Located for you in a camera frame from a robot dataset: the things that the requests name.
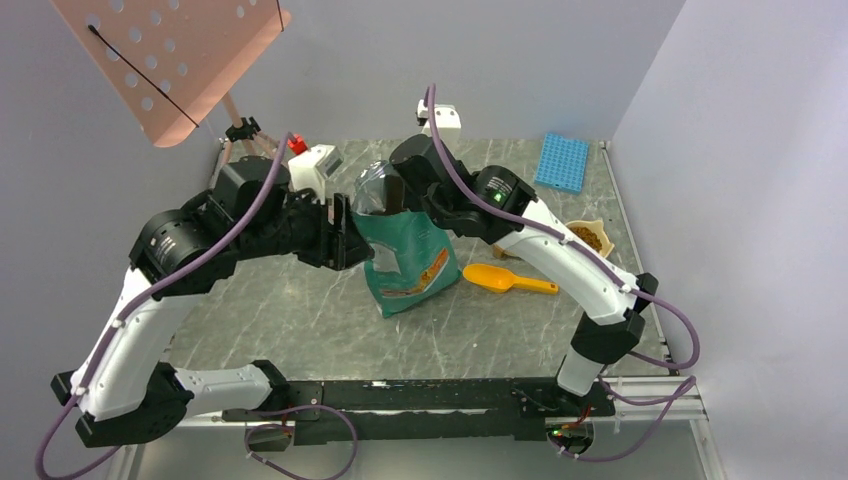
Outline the green dog food bag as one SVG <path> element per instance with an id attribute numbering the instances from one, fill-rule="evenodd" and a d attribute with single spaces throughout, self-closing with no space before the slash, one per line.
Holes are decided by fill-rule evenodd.
<path id="1" fill-rule="evenodd" d="M 373 250 L 366 284 L 384 318 L 409 310 L 460 277 L 447 233 L 412 209 L 405 185 L 387 161 L 369 165 L 354 181 L 353 220 Z"/>

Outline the orange plastic scoop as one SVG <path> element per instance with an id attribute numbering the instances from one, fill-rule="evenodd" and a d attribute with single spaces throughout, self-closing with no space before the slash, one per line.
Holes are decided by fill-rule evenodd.
<path id="1" fill-rule="evenodd" d="M 472 284 L 498 294 L 512 289 L 550 295 L 559 292 L 559 286 L 553 282 L 518 276 L 508 269 L 488 264 L 470 264 L 463 269 L 462 273 L 463 277 Z"/>

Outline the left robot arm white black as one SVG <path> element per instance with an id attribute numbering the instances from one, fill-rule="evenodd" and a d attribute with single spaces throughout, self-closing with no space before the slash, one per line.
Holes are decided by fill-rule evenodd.
<path id="1" fill-rule="evenodd" d="M 348 196 L 296 188 L 271 159 L 225 165 L 215 184 L 183 206 L 154 215 L 131 252 L 124 287 L 97 346 L 75 371 L 51 383 L 63 405 L 81 412 L 75 429 L 88 448 L 143 444 L 182 420 L 252 410 L 264 420 L 291 403 L 290 386 L 268 360 L 235 369 L 170 365 L 166 348 L 194 307 L 238 263 L 294 255 L 341 271 L 372 249 L 358 232 Z"/>

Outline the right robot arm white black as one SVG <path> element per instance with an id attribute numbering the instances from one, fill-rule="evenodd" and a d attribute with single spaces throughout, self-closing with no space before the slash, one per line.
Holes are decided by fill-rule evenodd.
<path id="1" fill-rule="evenodd" d="M 439 228 L 477 238 L 518 256 L 552 280 L 583 314 L 551 390 L 554 407 L 576 415 L 586 407 L 601 371 L 641 340 L 650 274 L 613 265 L 569 230 L 535 190 L 510 169 L 469 172 L 447 147 L 425 134 L 404 140 L 389 156 L 406 200 Z"/>

